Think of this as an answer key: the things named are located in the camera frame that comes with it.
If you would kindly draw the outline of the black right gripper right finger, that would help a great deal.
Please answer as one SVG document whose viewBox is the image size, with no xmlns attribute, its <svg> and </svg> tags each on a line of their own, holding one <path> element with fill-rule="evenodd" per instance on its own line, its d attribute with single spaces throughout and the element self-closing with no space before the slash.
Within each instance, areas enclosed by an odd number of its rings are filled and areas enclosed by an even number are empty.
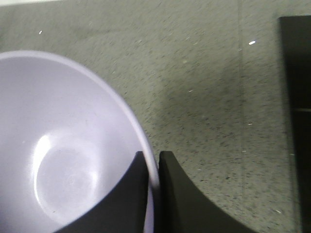
<svg viewBox="0 0 311 233">
<path fill-rule="evenodd" d="M 191 181 L 171 151 L 159 154 L 161 232 L 251 233 L 208 199 Z"/>
</svg>

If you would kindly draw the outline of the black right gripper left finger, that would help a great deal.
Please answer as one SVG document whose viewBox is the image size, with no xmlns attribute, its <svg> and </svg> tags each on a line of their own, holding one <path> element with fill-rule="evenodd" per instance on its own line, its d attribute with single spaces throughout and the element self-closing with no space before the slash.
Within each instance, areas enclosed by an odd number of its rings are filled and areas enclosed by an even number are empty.
<svg viewBox="0 0 311 233">
<path fill-rule="evenodd" d="M 59 233 L 142 233 L 149 173 L 138 151 L 120 181 L 94 208 Z"/>
</svg>

